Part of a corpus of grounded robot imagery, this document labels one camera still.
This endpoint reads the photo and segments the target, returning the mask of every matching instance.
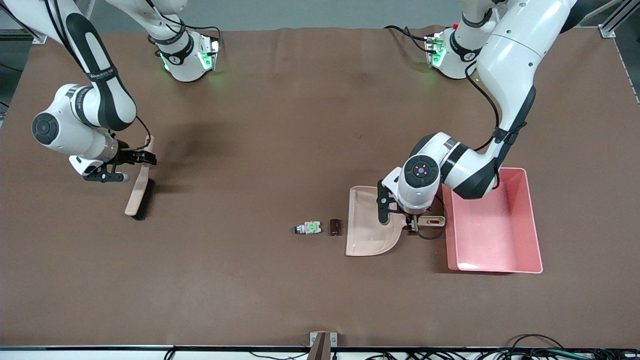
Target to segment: table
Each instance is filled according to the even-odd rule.
[[[491,134],[486,100],[400,34],[225,33],[219,72],[194,83],[174,81],[145,34],[103,39],[156,137],[149,216],[123,214],[132,182],[84,182],[34,141],[56,89],[86,83],[62,46],[34,47],[0,130],[0,344],[299,345],[331,330],[349,346],[526,332],[638,345],[640,108],[597,29],[558,38],[504,163],[528,171],[540,275],[449,271],[443,238],[347,258],[344,236],[292,233],[346,221],[349,189],[375,185],[426,134],[471,147]]]

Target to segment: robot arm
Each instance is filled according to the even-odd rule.
[[[187,0],[106,1],[145,28],[160,49],[164,67],[176,80],[194,81],[213,69],[218,40],[188,31],[176,15],[187,5]]]
[[[430,47],[436,54],[428,55],[429,66],[452,79],[464,79],[467,68],[474,71],[477,56],[499,21],[496,3],[506,0],[458,1],[462,5],[460,23],[435,34],[435,45]]]
[[[409,217],[424,213],[440,182],[464,199],[479,199],[497,184],[497,172],[533,104],[533,77],[558,36],[575,0],[511,0],[509,10],[488,37],[477,60],[480,80],[502,110],[500,124],[484,154],[447,134],[425,136],[403,168],[380,181],[379,218],[385,223],[390,192],[395,212]]]
[[[153,154],[131,149],[99,129],[126,129],[137,117],[136,105],[100,36],[73,0],[5,0],[5,4],[24,24],[63,44],[92,84],[63,85],[33,120],[36,140],[69,155],[72,166],[87,180],[127,180],[125,174],[106,172],[107,164],[155,164]]]

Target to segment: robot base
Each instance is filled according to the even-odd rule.
[[[173,78],[183,83],[189,83],[200,79],[207,71],[215,71],[220,41],[202,35],[196,31],[188,31],[195,46],[184,62],[177,65],[179,59],[165,56],[160,53],[160,59],[164,63],[164,69],[171,73]]]
[[[464,79],[465,69],[475,60],[475,56],[467,61],[460,59],[460,56],[456,54],[451,47],[451,34],[453,29],[445,29],[441,33],[434,35],[434,39],[427,43],[429,50],[436,51],[436,54],[427,53],[427,62],[430,67],[438,69],[444,76],[451,79]],[[469,74],[476,69],[473,65],[469,68]]]

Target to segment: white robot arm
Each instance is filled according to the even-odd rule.
[[[63,44],[91,86],[67,84],[39,113],[33,135],[49,149],[69,155],[74,169],[89,181],[126,181],[115,172],[122,163],[150,163],[155,156],[115,139],[138,119],[136,105],[123,86],[100,36],[73,0],[4,0],[25,25]],[[164,66],[179,81],[194,81],[213,68],[218,42],[187,31],[176,16],[186,0],[109,0],[141,24],[160,50]]]
[[[219,39],[187,30],[176,15],[187,0],[106,0],[145,28],[160,49],[164,67],[178,81],[190,82],[213,69]]]
[[[97,31],[73,0],[5,0],[16,18],[63,44],[91,86],[63,85],[33,120],[33,135],[45,147],[69,155],[75,170],[91,181],[126,181],[123,163],[155,164],[155,156],[130,148],[100,127],[121,131],[136,119],[136,104],[123,86]],[[112,165],[112,171],[106,171]]]
[[[444,133],[425,136],[404,166],[395,168],[378,183],[378,215],[382,224],[388,222],[389,212],[404,213],[409,224],[411,218],[429,209],[441,182],[464,199],[479,199],[497,185],[498,170],[519,130],[526,125],[536,96],[533,87],[536,69],[575,2],[509,1],[507,13],[485,40],[477,58],[479,79],[502,110],[502,119],[493,131],[488,149],[479,154]],[[477,3],[488,5],[483,0]],[[472,64],[466,64],[464,70],[468,71]],[[389,204],[394,201],[397,209],[390,209]]]

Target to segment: gray floor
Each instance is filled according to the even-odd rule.
[[[607,0],[587,0],[593,8]],[[615,9],[591,19],[583,26],[597,25]],[[278,28],[382,28],[389,24],[421,28],[449,25],[460,19],[460,6],[453,0],[190,0],[180,17],[194,26],[216,25],[223,31]],[[142,31],[120,10],[96,0],[92,22],[99,31]],[[616,30],[616,43],[631,81],[640,90],[640,11]],[[31,44],[0,41],[0,63],[22,69]],[[20,73],[0,67],[0,101],[10,104]]]

